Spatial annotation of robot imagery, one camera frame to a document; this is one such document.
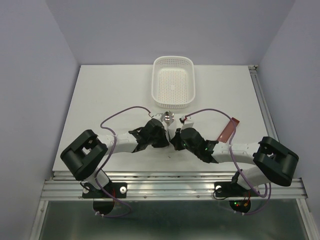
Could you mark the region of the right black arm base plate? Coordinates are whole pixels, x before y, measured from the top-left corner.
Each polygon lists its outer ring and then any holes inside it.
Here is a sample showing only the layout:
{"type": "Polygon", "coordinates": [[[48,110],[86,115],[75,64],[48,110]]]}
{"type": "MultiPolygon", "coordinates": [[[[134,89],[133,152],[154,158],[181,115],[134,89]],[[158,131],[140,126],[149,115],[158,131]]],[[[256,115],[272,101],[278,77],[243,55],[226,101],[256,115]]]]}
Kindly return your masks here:
{"type": "Polygon", "coordinates": [[[229,200],[229,205],[233,211],[241,214],[248,214],[251,209],[251,197],[257,197],[253,190],[247,190],[235,183],[228,181],[216,182],[212,197],[215,200],[229,200]]]}

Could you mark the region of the green handled spoon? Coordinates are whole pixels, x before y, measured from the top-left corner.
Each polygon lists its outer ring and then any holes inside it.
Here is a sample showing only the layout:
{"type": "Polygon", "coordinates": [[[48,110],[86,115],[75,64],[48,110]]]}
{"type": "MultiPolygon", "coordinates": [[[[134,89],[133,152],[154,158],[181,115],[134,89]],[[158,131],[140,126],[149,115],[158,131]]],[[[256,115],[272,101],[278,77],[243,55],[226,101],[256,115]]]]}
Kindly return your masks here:
{"type": "Polygon", "coordinates": [[[166,111],[165,113],[164,113],[164,122],[169,126],[169,125],[171,125],[172,124],[172,122],[170,122],[170,112],[171,111],[166,111]]]}

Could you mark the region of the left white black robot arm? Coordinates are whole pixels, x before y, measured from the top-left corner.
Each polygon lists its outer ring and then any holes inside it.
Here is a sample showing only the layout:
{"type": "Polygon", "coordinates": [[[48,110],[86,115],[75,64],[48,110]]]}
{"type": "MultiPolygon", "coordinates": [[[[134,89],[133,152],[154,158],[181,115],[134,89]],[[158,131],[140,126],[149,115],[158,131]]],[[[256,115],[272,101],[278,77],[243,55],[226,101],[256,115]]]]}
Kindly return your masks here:
{"type": "Polygon", "coordinates": [[[102,159],[107,161],[113,154],[137,153],[148,146],[164,148],[169,146],[168,125],[159,118],[152,118],[145,126],[116,135],[98,135],[88,129],[81,133],[60,154],[60,159],[79,181],[89,183],[87,191],[100,197],[124,199],[127,193],[123,191],[126,183],[113,183],[102,170],[102,159]]]}

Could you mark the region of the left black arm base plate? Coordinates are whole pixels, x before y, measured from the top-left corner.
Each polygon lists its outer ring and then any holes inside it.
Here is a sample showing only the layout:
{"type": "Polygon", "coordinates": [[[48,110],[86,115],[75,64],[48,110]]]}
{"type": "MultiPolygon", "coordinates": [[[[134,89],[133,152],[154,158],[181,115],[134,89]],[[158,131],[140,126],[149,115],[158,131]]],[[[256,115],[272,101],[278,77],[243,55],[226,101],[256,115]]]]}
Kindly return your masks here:
{"type": "Polygon", "coordinates": [[[81,182],[82,198],[85,200],[93,200],[92,207],[97,216],[104,218],[122,217],[127,214],[130,209],[119,202],[125,201],[127,197],[126,182],[111,182],[104,186],[104,190],[98,186],[95,188],[88,182],[81,182]]]}

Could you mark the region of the white paper napkin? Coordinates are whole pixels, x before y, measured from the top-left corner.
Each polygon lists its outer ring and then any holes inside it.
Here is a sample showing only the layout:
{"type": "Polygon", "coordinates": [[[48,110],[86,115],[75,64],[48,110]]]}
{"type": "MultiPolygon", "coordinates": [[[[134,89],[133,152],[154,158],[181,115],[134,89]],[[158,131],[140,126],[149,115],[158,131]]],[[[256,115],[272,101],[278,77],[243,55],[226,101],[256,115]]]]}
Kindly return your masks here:
{"type": "Polygon", "coordinates": [[[168,141],[170,142],[176,135],[177,123],[175,120],[171,120],[167,123],[167,135],[168,141]]]}

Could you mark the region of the green handled fork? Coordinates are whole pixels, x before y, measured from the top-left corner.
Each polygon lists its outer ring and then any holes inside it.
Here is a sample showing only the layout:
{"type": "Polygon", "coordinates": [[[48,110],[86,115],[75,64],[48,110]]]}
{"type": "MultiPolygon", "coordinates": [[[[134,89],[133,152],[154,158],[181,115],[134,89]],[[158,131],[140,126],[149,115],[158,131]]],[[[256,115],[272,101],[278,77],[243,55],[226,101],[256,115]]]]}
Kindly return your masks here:
{"type": "Polygon", "coordinates": [[[174,115],[174,113],[173,113],[173,112],[170,112],[169,116],[170,116],[170,122],[173,123],[173,122],[175,121],[175,115],[174,115]]]}

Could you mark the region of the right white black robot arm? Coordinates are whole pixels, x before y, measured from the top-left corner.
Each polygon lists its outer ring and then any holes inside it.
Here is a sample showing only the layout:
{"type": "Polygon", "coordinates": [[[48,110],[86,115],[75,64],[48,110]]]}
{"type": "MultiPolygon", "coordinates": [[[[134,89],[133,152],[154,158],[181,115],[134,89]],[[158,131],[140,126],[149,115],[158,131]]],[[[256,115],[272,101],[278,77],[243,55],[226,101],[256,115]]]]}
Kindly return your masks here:
{"type": "Polygon", "coordinates": [[[289,187],[299,162],[296,153],[269,136],[254,143],[228,144],[206,140],[188,127],[178,128],[170,143],[176,151],[188,150],[207,164],[233,163],[237,172],[230,189],[235,195],[269,183],[289,187]]]}

